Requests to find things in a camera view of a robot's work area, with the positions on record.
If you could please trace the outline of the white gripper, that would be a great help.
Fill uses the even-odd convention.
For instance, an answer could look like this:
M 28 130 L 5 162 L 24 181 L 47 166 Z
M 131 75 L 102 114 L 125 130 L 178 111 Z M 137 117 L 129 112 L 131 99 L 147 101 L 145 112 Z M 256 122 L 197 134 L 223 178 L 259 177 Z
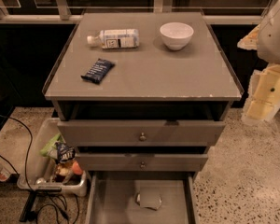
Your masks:
M 249 81 L 248 97 L 242 122 L 259 124 L 271 121 L 280 109 L 280 64 L 269 63 L 262 71 L 254 70 Z

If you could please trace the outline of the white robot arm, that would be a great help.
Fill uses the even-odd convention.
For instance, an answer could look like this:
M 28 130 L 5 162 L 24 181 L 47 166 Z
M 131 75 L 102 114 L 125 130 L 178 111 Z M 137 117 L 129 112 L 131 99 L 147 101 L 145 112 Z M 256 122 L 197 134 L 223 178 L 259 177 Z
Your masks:
M 262 71 L 253 71 L 242 121 L 247 125 L 270 121 L 280 109 L 280 0 L 237 47 L 255 50 L 268 63 Z

